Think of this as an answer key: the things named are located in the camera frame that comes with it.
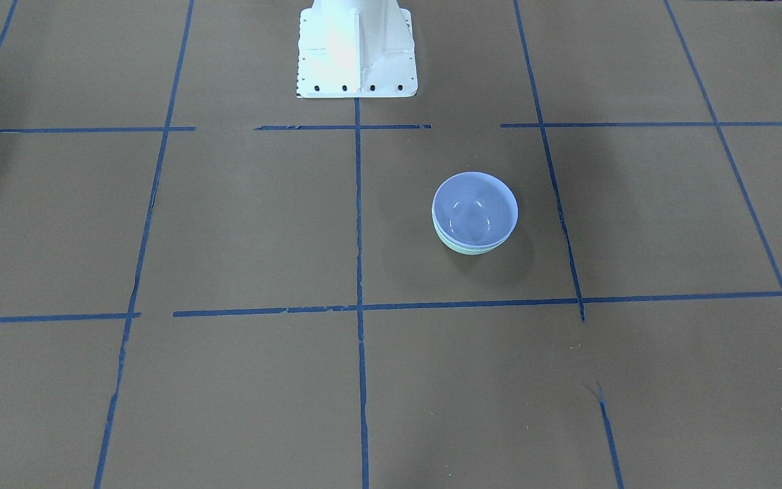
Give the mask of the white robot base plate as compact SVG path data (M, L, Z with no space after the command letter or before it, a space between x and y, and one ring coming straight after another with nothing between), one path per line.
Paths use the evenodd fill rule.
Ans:
M314 1L299 16L296 96L412 97L415 31L397 1Z

